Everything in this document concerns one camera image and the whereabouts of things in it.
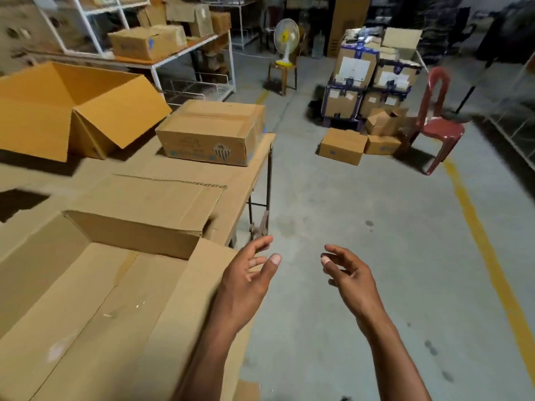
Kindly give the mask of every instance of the gray floor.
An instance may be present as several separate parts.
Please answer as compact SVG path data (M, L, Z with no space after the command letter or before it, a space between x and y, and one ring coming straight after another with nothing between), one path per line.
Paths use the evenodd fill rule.
M253 47L246 53L257 52ZM235 61L239 91L230 100L255 102L269 60L236 55ZM389 157L364 156L355 167L317 156L326 129L311 123L305 111L334 60L300 58L298 64L298 92L271 92L264 101L267 129L277 134L272 250L283 263L256 316L241 378L259 382L264 400L378 399L368 345L319 263L323 245L336 243L372 268L434 400L534 399L444 167L424 176ZM469 88L471 74L456 60L448 64L453 105ZM412 112L424 87L421 76L407 100ZM474 95L471 110L483 100ZM415 147L436 153L439 146L420 137ZM533 199L472 124L451 157L533 331ZM264 179L254 194L258 201L265 195ZM247 223L244 214L239 242Z

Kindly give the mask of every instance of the chair backrest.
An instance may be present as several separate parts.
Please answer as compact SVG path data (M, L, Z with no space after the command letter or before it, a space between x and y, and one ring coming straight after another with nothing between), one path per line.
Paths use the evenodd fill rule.
M425 88L424 97L422 98L422 103L420 104L420 111L416 121L416 127L418 130L421 130L425 124L429 106L431 105L431 97L433 97L433 90L441 80L442 84L440 85L440 93L437 98L437 103L434 107L433 116L440 116L442 114L442 106L444 105L446 93L448 92L449 88L449 76L444 67L433 67L427 77L427 87Z

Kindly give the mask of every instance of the right hand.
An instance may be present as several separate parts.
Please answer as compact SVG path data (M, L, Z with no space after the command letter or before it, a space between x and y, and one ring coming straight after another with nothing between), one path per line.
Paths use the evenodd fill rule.
M330 253L322 253L321 262L324 273L332 277L329 284L338 288L359 328L369 336L376 323L390 320L370 268L348 249L325 245L325 250Z

